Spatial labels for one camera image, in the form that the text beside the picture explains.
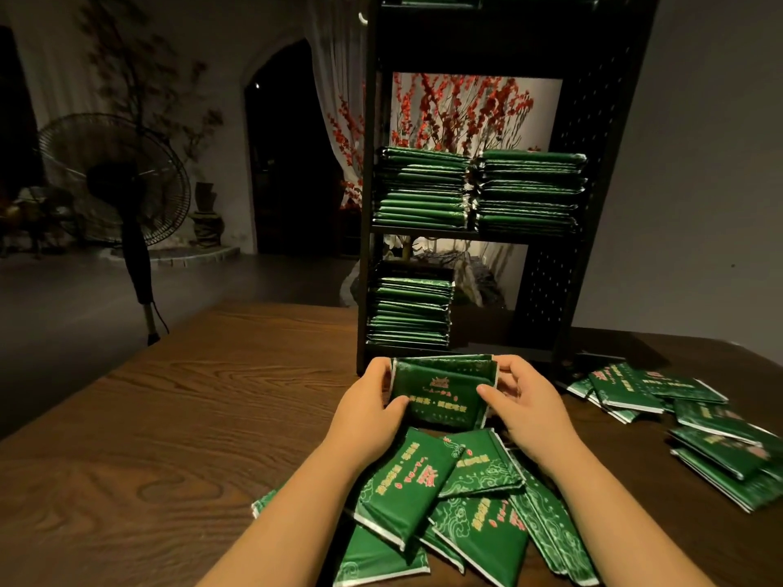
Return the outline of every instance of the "dark doorway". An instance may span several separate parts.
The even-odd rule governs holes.
[[[245,89],[259,253],[346,255],[342,169],[306,40],[278,51]]]
[[[11,29],[0,26],[0,206],[42,185],[38,132]]]

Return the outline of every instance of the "wood grain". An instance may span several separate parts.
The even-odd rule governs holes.
[[[779,368],[728,344],[640,337],[781,430]],[[193,585],[250,523],[250,503],[326,433],[355,349],[353,310],[223,304],[0,442],[2,584]],[[586,443],[720,585],[780,584],[780,504],[742,513],[669,455],[664,425],[564,400]],[[433,560],[429,577],[394,584],[486,583]],[[519,584],[568,582],[530,545]]]

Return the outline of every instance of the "black shelf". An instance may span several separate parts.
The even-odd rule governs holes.
[[[531,233],[505,233],[469,231],[464,228],[443,230],[440,228],[409,228],[399,226],[372,225],[370,233],[378,235],[397,235],[426,238],[457,238],[465,241],[486,241],[489,243],[511,243],[512,245],[530,245],[532,243],[552,243],[560,246],[574,246],[579,242],[579,236],[549,236],[535,235]]]
[[[587,156],[579,230],[572,236],[481,234],[373,224],[374,160],[364,161],[356,368],[373,356],[437,355],[466,346],[573,359],[569,340],[658,0],[524,0],[495,8],[417,8],[369,0],[364,156],[389,139],[397,72],[562,79],[549,149]],[[527,245],[515,305],[452,309],[449,351],[367,344],[367,291],[383,235]],[[396,263],[395,267],[404,267]]]

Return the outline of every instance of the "electric fan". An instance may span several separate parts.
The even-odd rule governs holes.
[[[38,133],[38,143],[49,184],[73,195],[80,230],[68,232],[122,247],[144,309],[147,345],[154,344],[160,336],[147,246],[170,236],[187,216],[190,183],[181,161],[161,136],[103,113],[56,119]]]

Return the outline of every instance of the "floor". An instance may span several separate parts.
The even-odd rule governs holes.
[[[353,265],[328,257],[240,256],[155,270],[153,289],[171,327],[224,299],[340,306],[340,286]],[[128,273],[94,253],[0,260],[0,322],[0,438],[146,346]]]

